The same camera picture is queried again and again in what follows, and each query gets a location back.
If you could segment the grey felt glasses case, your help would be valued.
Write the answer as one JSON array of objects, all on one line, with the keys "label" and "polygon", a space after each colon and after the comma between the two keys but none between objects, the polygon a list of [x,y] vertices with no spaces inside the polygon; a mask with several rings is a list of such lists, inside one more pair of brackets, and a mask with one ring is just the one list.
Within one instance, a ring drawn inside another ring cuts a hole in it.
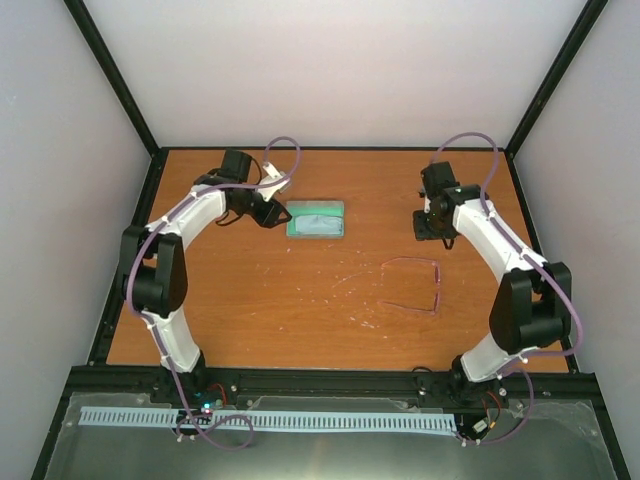
[{"label": "grey felt glasses case", "polygon": [[345,205],[339,200],[291,200],[286,203],[291,220],[286,236],[296,239],[343,238]]}]

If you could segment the pink transparent sunglasses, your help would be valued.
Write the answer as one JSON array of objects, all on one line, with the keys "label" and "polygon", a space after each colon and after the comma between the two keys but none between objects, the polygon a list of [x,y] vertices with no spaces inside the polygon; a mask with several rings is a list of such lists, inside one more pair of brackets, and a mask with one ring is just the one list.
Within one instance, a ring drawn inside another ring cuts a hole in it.
[{"label": "pink transparent sunglasses", "polygon": [[399,256],[380,265],[377,304],[386,310],[435,316],[441,303],[441,266],[437,260]]}]

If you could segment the light blue cleaning cloth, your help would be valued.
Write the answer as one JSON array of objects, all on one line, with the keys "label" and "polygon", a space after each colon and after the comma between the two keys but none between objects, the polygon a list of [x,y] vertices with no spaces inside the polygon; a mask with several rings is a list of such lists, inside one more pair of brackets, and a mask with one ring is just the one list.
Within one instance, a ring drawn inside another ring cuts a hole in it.
[{"label": "light blue cleaning cloth", "polygon": [[293,236],[341,237],[344,233],[343,219],[329,215],[302,215],[294,219]]}]

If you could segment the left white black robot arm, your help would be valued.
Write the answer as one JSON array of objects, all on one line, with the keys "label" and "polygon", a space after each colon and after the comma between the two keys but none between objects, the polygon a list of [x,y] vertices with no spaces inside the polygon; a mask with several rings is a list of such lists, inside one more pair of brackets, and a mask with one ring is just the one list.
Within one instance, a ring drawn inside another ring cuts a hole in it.
[{"label": "left white black robot arm", "polygon": [[262,176],[248,181],[255,159],[227,150],[219,167],[201,175],[188,193],[158,219],[127,227],[121,237],[116,288],[127,308],[144,322],[160,355],[174,374],[172,388],[186,402],[201,400],[208,390],[205,357],[195,343],[184,303],[188,291],[185,252],[210,224],[229,213],[249,216],[262,228],[291,220],[276,195],[291,183],[267,157],[258,165]]}]

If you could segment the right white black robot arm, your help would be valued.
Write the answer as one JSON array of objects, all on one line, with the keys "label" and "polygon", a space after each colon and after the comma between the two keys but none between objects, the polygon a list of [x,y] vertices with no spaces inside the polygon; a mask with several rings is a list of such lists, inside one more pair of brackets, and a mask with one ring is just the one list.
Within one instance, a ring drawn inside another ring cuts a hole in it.
[{"label": "right white black robot arm", "polygon": [[441,241],[452,249],[464,237],[479,253],[498,283],[489,314],[488,334],[451,366],[449,392],[469,404],[481,388],[496,383],[512,362],[567,337],[571,272],[531,250],[501,218],[477,184],[462,185],[447,162],[421,172],[424,206],[413,213],[419,241]]}]

